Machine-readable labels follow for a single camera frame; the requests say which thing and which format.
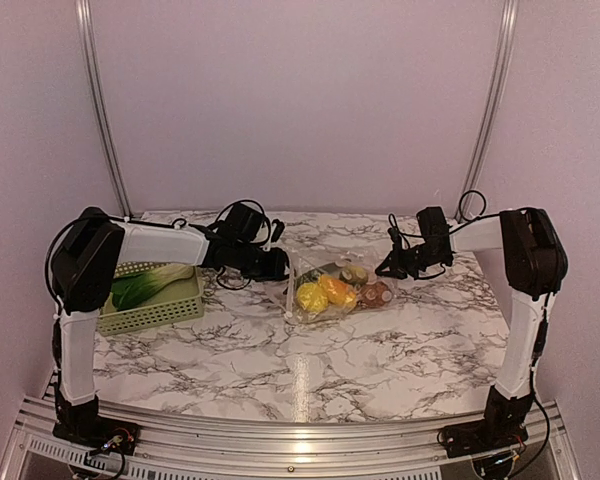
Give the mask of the clear zip top bag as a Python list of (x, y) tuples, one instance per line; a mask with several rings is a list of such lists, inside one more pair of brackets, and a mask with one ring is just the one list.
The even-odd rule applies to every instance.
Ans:
[(295, 254), (288, 278), (269, 287), (267, 295), (297, 324), (386, 310), (396, 303), (396, 287), (375, 273), (374, 259), (369, 251)]

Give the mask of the green plastic basket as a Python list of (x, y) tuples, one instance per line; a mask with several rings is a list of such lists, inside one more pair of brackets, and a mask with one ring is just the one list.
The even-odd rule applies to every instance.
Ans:
[[(167, 264), (175, 263), (123, 263), (116, 268), (114, 279)], [(197, 268), (194, 268), (195, 272), (190, 279), (172, 283), (152, 299), (134, 309), (117, 311), (112, 305), (110, 293), (100, 311), (97, 322), (98, 333), (102, 336), (112, 336), (202, 317), (204, 315), (203, 285), (198, 278)]]

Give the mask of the fake bok choy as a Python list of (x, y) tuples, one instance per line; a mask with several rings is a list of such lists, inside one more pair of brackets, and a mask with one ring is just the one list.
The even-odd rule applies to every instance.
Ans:
[(166, 287), (190, 279), (195, 268), (184, 264), (167, 264), (113, 280), (112, 305), (117, 311), (134, 309), (152, 299)]

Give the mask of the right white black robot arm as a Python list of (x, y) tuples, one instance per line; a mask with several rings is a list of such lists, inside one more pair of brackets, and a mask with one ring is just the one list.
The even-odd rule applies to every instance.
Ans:
[(548, 213), (523, 207), (480, 215), (455, 227), (440, 207), (416, 215), (421, 240), (411, 246), (396, 216), (388, 216), (392, 248), (376, 268), (380, 277), (422, 280), (431, 266), (450, 267), (454, 256), (498, 250), (511, 292), (510, 331), (503, 364), (490, 388), (475, 438), (495, 448), (514, 431), (535, 398), (534, 374), (546, 343), (555, 297), (568, 270), (566, 252)]

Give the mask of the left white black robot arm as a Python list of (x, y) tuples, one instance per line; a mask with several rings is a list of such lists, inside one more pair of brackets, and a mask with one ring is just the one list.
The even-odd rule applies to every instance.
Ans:
[(283, 280), (289, 260), (275, 244), (284, 228), (252, 200), (230, 204), (208, 226), (116, 218), (98, 207), (69, 222), (45, 259), (45, 282), (56, 304), (58, 423), (86, 445), (106, 436), (93, 378), (94, 339), (119, 264), (176, 263), (217, 272), (234, 269), (252, 282)]

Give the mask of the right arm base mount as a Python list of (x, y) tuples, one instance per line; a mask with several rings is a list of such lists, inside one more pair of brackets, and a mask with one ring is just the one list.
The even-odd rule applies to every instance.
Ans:
[(511, 429), (496, 428), (491, 431), (485, 420), (476, 420), (445, 426), (438, 431), (437, 441), (449, 458), (481, 454), (512, 445), (521, 445), (528, 440), (523, 424)]

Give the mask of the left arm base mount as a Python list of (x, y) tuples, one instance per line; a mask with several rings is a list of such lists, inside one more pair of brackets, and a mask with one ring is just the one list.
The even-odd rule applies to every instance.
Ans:
[(105, 417), (98, 417), (94, 424), (79, 427), (69, 427), (57, 422), (53, 428), (54, 437), (92, 450), (97, 450), (115, 436), (120, 436), (122, 441), (116, 451), (125, 456), (133, 455), (139, 433), (140, 426), (136, 423)]

